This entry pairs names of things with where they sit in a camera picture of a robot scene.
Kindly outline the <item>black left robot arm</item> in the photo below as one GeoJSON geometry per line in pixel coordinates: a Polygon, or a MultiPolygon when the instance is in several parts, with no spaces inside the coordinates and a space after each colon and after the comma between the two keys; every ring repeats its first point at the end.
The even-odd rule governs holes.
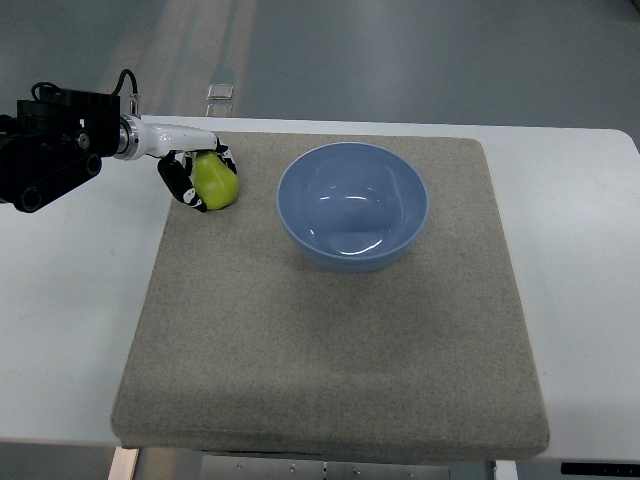
{"type": "Polygon", "coordinates": [[[1,202],[34,213],[96,177],[104,158],[126,152],[133,143],[120,111],[126,79],[136,114],[138,85],[129,69],[110,94],[34,84],[16,115],[1,117],[1,202]]]}

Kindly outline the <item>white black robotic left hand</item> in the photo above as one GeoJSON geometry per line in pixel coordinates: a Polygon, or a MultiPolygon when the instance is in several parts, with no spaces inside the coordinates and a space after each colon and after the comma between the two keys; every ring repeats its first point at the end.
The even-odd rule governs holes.
{"type": "Polygon", "coordinates": [[[216,153],[237,176],[230,148],[211,131],[146,123],[132,115],[124,115],[120,119],[116,158],[156,158],[158,173],[177,201],[201,212],[215,211],[207,209],[193,185],[194,161],[199,152],[216,153]]]}

